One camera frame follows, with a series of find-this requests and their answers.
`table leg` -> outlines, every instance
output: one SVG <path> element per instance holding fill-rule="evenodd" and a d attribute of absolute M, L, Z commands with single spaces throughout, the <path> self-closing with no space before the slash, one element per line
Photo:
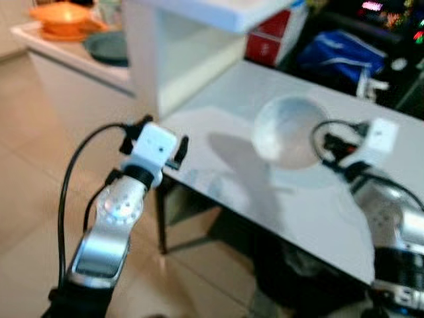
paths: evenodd
<path fill-rule="evenodd" d="M 156 188 L 156 213 L 158 218 L 159 251 L 162 255 L 168 253 L 166 246 L 166 210 L 165 199 L 167 194 L 176 186 L 176 182 L 164 176 L 162 183 Z"/>
<path fill-rule="evenodd" d="M 162 255 L 168 253 L 166 248 L 165 196 L 166 191 L 160 185 L 156 188 L 156 216 L 158 218 L 159 252 Z"/>

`red box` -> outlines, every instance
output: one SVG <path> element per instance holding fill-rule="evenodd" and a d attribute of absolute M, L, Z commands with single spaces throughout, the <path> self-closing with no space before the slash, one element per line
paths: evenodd
<path fill-rule="evenodd" d="M 260 64 L 275 66 L 281 42 L 251 33 L 246 47 L 246 58 Z"/>
<path fill-rule="evenodd" d="M 256 27 L 254 32 L 260 32 L 277 38 L 282 38 L 286 31 L 289 18 L 290 10 L 283 10 Z"/>

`black wire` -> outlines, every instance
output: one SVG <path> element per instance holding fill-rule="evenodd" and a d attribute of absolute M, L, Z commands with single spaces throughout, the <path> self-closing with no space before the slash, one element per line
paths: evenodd
<path fill-rule="evenodd" d="M 315 154 L 317 155 L 317 157 L 321 160 L 324 161 L 324 157 L 323 155 L 320 153 L 316 140 L 315 140 L 315 135 L 317 134 L 317 131 L 321 128 L 324 127 L 326 125 L 331 125 L 331 124 L 338 124 L 338 125 L 343 125 L 343 126 L 347 126 L 350 127 L 351 129 L 356 130 L 358 128 L 357 124 L 354 123 L 350 123 L 348 121 L 344 121 L 344 120 L 340 120 L 340 119 L 331 119 L 328 121 L 323 121 L 322 123 L 319 123 L 317 126 L 315 126 L 313 128 L 313 130 L 311 131 L 311 134 L 309 135 L 309 141 L 311 143 L 311 146 L 315 152 Z M 344 169 L 340 168 L 339 172 L 343 173 Z M 400 189 L 401 191 L 405 192 L 406 194 L 408 194 L 408 196 L 410 196 L 415 202 L 416 204 L 418 204 L 419 208 L 424 212 L 424 204 L 423 202 L 409 189 L 407 189 L 406 187 L 402 186 L 401 184 L 391 180 L 391 179 L 387 179 L 385 177 L 380 177 L 380 176 L 376 176 L 374 174 L 370 174 L 368 172 L 361 172 L 360 175 L 364 178 L 368 178 L 368 179 L 374 179 L 376 181 L 379 181 L 383 184 L 386 184 L 387 186 L 392 186 L 395 187 L 397 189 Z"/>
<path fill-rule="evenodd" d="M 324 160 L 323 155 L 320 153 L 320 151 L 318 150 L 318 146 L 317 146 L 317 142 L 315 140 L 315 135 L 317 134 L 318 130 L 321 129 L 324 126 L 327 125 L 331 125 L 331 124 L 338 124 L 338 125 L 343 125 L 346 127 L 350 127 L 351 129 L 355 129 L 356 128 L 356 124 L 352 124 L 348 121 L 344 121 L 342 119 L 330 119 L 328 121 L 323 121 L 321 123 L 319 123 L 317 126 L 315 126 L 312 131 L 311 134 L 309 135 L 309 141 L 311 143 L 312 149 L 315 152 L 315 154 L 317 155 L 317 157 L 322 161 Z"/>
<path fill-rule="evenodd" d="M 72 169 L 74 169 L 75 163 L 77 162 L 78 156 L 81 154 L 82 150 L 87 146 L 90 140 L 95 137 L 97 134 L 102 131 L 106 131 L 110 128 L 122 128 L 127 129 L 128 126 L 123 123 L 111 123 L 108 125 L 104 125 L 99 127 L 95 131 L 93 131 L 89 136 L 87 136 L 77 147 L 68 167 L 66 169 L 64 182 L 62 184 L 62 190 L 60 192 L 60 200 L 59 200 L 59 211 L 58 211 L 58 252 L 59 252 L 59 282 L 58 286 L 62 287 L 62 283 L 65 277 L 66 271 L 66 256 L 65 256 L 65 230 L 64 230 L 64 219 L 65 219 L 65 204 L 66 204 L 66 194 L 68 191 L 68 185 L 71 178 Z"/>
<path fill-rule="evenodd" d="M 91 197 L 90 201 L 88 201 L 87 207 L 85 208 L 84 213 L 84 224 L 82 226 L 82 233 L 84 234 L 88 228 L 88 219 L 90 218 L 90 210 L 91 206 L 93 205 L 93 202 L 95 201 L 96 197 L 102 192 L 107 185 L 103 185 L 100 189 L 98 189 L 93 196 Z"/>
<path fill-rule="evenodd" d="M 376 181 L 379 181 L 383 184 L 386 184 L 387 186 L 392 186 L 392 187 L 396 187 L 399 190 L 402 190 L 403 192 L 405 192 L 406 194 L 408 194 L 408 196 L 410 196 L 415 202 L 416 204 L 418 204 L 419 208 L 424 212 L 424 204 L 423 202 L 409 189 L 407 189 L 406 187 L 404 187 L 403 185 L 391 180 L 391 179 L 387 179 L 385 177 L 380 177 L 380 176 L 376 176 L 375 174 L 370 174 L 368 172 L 362 172 L 360 173 L 360 175 L 366 179 L 374 179 Z"/>

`white table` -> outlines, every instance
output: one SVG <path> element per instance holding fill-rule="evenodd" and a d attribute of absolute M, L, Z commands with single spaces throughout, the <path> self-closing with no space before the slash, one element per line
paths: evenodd
<path fill-rule="evenodd" d="M 361 121 L 385 117 L 396 121 L 401 127 L 396 148 L 383 169 L 424 197 L 421 121 L 249 62 L 239 62 L 165 118 L 165 127 L 187 134 L 191 140 L 181 170 L 165 173 L 370 284 L 374 249 L 364 215 L 347 186 L 322 167 L 332 180 L 326 186 L 275 189 L 270 185 L 266 163 L 252 148 L 255 116 L 269 100 L 287 94 L 316 100 L 330 118 Z"/>

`countertop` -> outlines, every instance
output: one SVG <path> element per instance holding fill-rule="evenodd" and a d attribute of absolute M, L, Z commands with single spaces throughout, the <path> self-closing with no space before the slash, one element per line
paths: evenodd
<path fill-rule="evenodd" d="M 44 40 L 38 33 L 39 28 L 40 23 L 33 22 L 14 26 L 11 31 L 30 50 L 133 94 L 129 68 L 108 66 L 95 61 L 79 42 Z"/>

